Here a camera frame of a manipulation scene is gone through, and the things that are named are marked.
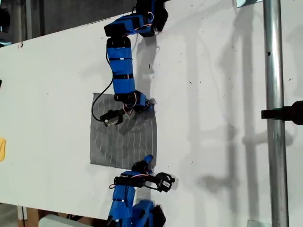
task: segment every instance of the concrete floor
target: concrete floor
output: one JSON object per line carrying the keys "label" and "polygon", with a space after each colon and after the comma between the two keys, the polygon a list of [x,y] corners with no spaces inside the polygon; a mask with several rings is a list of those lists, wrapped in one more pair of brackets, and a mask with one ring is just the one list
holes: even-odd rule
{"label": "concrete floor", "polygon": [[132,11],[137,0],[44,0],[45,33]]}
{"label": "concrete floor", "polygon": [[17,207],[8,204],[0,204],[0,226],[17,227]]}

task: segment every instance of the cable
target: cable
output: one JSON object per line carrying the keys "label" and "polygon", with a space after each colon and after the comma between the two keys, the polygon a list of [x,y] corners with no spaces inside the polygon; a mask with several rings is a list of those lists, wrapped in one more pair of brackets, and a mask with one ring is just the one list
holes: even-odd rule
{"label": "cable", "polygon": [[137,95],[134,92],[134,105],[132,107],[130,107],[130,108],[134,108],[136,105],[137,105]]}
{"label": "cable", "polygon": [[151,22],[155,19],[155,16],[153,15],[152,12],[147,12],[147,13],[150,13],[152,15],[152,19],[151,19]]}
{"label": "cable", "polygon": [[123,104],[123,110],[124,110],[124,112],[126,113],[126,115],[130,117],[130,116],[132,115],[132,113],[133,113],[133,110],[131,110],[131,113],[129,114],[129,113],[124,109],[124,107],[125,107],[125,104]]}
{"label": "cable", "polygon": [[131,178],[138,177],[138,176],[149,176],[149,174],[138,174],[138,175],[132,176]]}
{"label": "cable", "polygon": [[150,26],[152,26],[152,24],[146,24],[146,25],[143,25],[142,27],[150,27]]}
{"label": "cable", "polygon": [[[106,49],[106,61],[107,61],[108,64],[109,64],[109,59],[108,59],[107,54],[108,54],[108,53],[107,53],[107,49]],[[106,92],[106,90],[112,85],[113,81],[114,81],[114,77],[112,77],[112,81],[109,83],[109,85],[107,86],[107,88],[105,88],[104,91],[102,91],[102,92],[98,95],[98,97],[93,101],[93,104],[91,105],[91,115],[92,115],[93,118],[95,118],[95,120],[98,121],[98,122],[102,122],[102,121],[101,121],[100,119],[98,119],[98,118],[94,115],[94,105],[95,105],[96,101],[101,97],[101,95],[103,95],[103,93]]]}
{"label": "cable", "polygon": [[149,188],[149,189],[153,189],[153,190],[158,190],[158,188],[153,188],[153,187],[150,187],[150,186],[146,186],[144,185],[145,188]]}

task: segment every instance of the blue robotic arm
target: blue robotic arm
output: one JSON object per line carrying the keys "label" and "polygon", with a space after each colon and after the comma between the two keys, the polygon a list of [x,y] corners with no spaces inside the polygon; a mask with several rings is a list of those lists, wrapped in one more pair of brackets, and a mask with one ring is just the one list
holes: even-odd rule
{"label": "blue robotic arm", "polygon": [[160,192],[168,192],[175,179],[166,173],[152,176],[148,169],[153,157],[148,155],[143,161],[137,162],[131,171],[125,171],[114,179],[113,202],[109,212],[107,226],[115,227],[162,227],[166,218],[160,206],[154,206],[150,200],[141,200],[133,206],[135,187],[144,187],[146,182],[156,185]]}
{"label": "blue robotic arm", "polygon": [[122,16],[104,27],[106,36],[110,37],[107,40],[107,61],[113,72],[111,83],[114,86],[114,99],[123,103],[123,109],[109,110],[100,119],[93,114],[105,126],[120,124],[123,122],[123,115],[130,115],[133,110],[143,113],[153,108],[153,103],[145,94],[135,89],[132,49],[128,35],[150,37],[155,35],[155,31],[162,31],[168,18],[164,2],[165,0],[138,0],[136,13]]}

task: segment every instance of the black clamp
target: black clamp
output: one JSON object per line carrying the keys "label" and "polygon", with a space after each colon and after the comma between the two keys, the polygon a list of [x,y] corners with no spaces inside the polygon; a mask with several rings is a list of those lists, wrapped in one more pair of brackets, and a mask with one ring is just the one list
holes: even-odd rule
{"label": "black clamp", "polygon": [[303,125],[303,101],[297,101],[292,106],[284,106],[273,110],[262,110],[261,118],[292,121],[297,125]]}

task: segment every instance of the black wire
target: black wire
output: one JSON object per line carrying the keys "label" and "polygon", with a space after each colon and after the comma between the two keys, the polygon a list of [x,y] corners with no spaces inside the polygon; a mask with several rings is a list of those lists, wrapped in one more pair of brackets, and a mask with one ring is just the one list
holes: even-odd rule
{"label": "black wire", "polygon": [[[109,64],[109,59],[107,57],[107,49],[106,49],[106,61]],[[112,85],[114,78],[112,78],[112,81],[109,83],[109,85],[107,86],[107,88],[104,89],[104,91],[102,91],[98,97],[93,101],[93,104],[91,105],[91,115],[93,116],[93,118],[95,118],[96,121],[98,122],[102,122],[100,119],[98,119],[95,115],[94,115],[94,105],[96,103],[96,101],[101,97],[101,95],[103,95],[104,92],[106,92],[106,90]]]}
{"label": "black wire", "polygon": [[144,185],[144,187],[149,188],[149,189],[153,189],[153,190],[158,190],[158,188],[153,188],[153,187],[146,186],[146,185]]}
{"label": "black wire", "polygon": [[22,208],[23,227],[25,227],[24,211],[23,211],[23,207],[21,207],[21,208]]}

